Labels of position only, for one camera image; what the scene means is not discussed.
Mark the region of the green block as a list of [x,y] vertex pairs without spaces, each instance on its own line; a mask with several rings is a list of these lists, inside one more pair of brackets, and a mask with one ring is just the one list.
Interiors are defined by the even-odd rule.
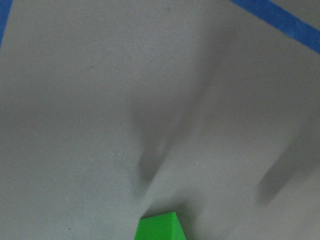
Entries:
[[141,218],[134,240],[186,240],[176,212]]

